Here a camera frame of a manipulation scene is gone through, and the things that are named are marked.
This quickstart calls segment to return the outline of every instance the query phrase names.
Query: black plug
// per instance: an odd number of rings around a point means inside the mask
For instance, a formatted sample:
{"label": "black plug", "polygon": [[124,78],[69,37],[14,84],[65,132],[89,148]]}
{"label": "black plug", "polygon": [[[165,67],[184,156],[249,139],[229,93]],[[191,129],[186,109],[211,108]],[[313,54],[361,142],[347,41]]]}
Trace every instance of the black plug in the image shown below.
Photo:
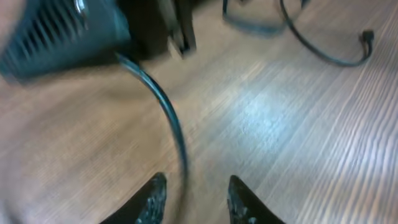
{"label": "black plug", "polygon": [[373,30],[364,30],[362,32],[362,41],[372,42],[373,40],[374,40],[374,31]]}

